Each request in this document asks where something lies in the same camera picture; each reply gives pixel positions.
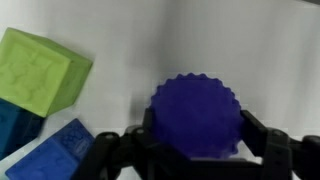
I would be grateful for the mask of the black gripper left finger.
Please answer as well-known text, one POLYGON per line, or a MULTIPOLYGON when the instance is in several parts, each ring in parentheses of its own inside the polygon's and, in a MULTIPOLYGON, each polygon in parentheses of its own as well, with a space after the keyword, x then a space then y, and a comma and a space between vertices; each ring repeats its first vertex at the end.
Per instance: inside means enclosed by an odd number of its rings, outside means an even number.
POLYGON ((103 132, 78 166, 78 180, 117 180, 121 170, 133 167, 142 180, 181 177, 187 158, 151 134, 155 112, 147 108, 141 125, 130 126, 120 136, 103 132))

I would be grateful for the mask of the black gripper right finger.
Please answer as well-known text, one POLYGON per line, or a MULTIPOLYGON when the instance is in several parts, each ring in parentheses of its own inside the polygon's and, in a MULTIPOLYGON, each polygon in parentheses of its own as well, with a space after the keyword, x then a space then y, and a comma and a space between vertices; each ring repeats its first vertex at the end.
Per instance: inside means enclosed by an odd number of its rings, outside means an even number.
POLYGON ((236 180, 320 180, 320 136, 304 135, 301 140, 280 129, 266 127, 248 110, 240 112, 244 119, 241 137, 261 164, 245 161, 237 167, 236 180))

